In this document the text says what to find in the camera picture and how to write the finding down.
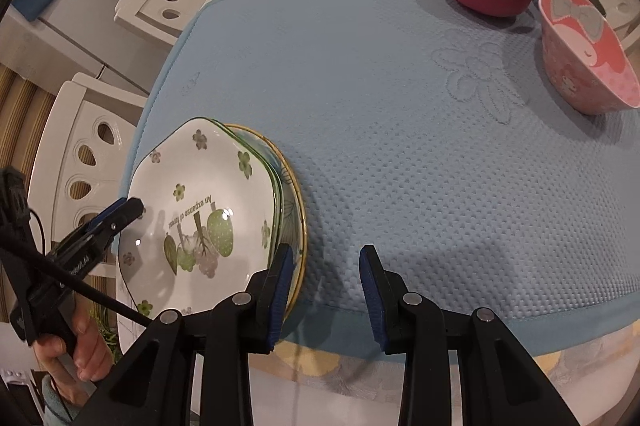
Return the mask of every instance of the bow print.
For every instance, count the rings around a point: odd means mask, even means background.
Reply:
[[[591,43],[602,37],[604,20],[596,7],[576,5],[571,0],[551,0],[551,20],[558,21],[567,16],[578,21]]]

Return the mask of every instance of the cartoon character print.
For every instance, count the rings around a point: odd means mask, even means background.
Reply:
[[[563,94],[576,96],[580,88],[592,88],[602,82],[623,102],[631,106],[640,103],[640,85],[615,32],[588,0],[545,0],[543,8],[556,33],[594,74],[565,73],[563,67],[562,84],[558,85]]]

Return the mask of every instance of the ceramic plate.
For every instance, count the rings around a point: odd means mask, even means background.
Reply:
[[[245,126],[227,124],[226,127],[249,144],[274,170],[279,172],[278,176],[282,181],[283,211],[278,243],[288,243],[291,246],[296,262],[293,283],[289,291],[289,301],[287,302],[287,314],[289,314],[293,304],[296,302],[300,287],[302,287],[302,279],[305,275],[306,213],[300,184],[287,159],[267,137]]]
[[[222,124],[193,119],[136,168],[145,212],[120,235],[118,264],[138,310],[205,311],[244,290],[276,246],[282,186]]]

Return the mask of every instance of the sleeve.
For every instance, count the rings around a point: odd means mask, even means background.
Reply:
[[[65,403],[65,409],[60,397],[53,389],[51,376],[45,376],[42,379],[42,397],[46,406],[44,412],[46,426],[68,426],[80,412],[80,408],[69,403]]]

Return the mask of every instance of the finger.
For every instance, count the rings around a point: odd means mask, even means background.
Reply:
[[[55,359],[57,356],[64,354],[66,345],[62,338],[58,336],[43,334],[33,343],[33,351],[36,354],[36,358],[44,364],[49,359]]]
[[[98,340],[103,339],[100,332],[98,332],[98,325],[91,319],[86,327],[85,333],[78,335],[78,342],[76,343],[76,350],[74,351],[74,363],[79,370],[83,370],[87,363],[89,363],[89,360],[94,356]]]
[[[111,350],[109,349],[107,350],[107,355],[104,356],[102,364],[98,367],[98,369],[94,373],[94,376],[91,378],[92,381],[99,381],[104,379],[109,375],[111,368],[113,368],[113,352],[111,352]]]
[[[94,356],[90,359],[84,370],[78,373],[81,380],[98,380],[103,379],[113,364],[111,351],[104,343],[98,343]]]
[[[76,335],[85,334],[89,325],[93,321],[89,314],[89,301],[79,294],[76,294],[76,309],[71,317],[71,324]]]

